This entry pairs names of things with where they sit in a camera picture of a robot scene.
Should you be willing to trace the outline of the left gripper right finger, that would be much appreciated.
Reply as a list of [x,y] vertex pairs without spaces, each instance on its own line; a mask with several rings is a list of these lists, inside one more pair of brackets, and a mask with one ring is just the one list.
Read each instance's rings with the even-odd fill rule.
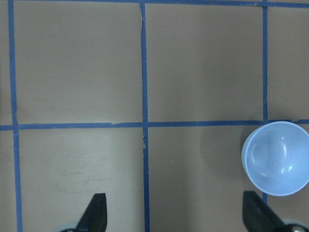
[[255,191],[243,192],[242,221],[248,232],[274,232],[284,226]]

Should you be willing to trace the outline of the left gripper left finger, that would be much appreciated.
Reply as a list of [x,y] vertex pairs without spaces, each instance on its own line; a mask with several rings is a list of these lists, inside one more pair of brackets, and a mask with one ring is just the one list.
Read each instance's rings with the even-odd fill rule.
[[83,216],[79,220],[77,232],[105,232],[107,229],[107,202],[105,193],[92,197]]

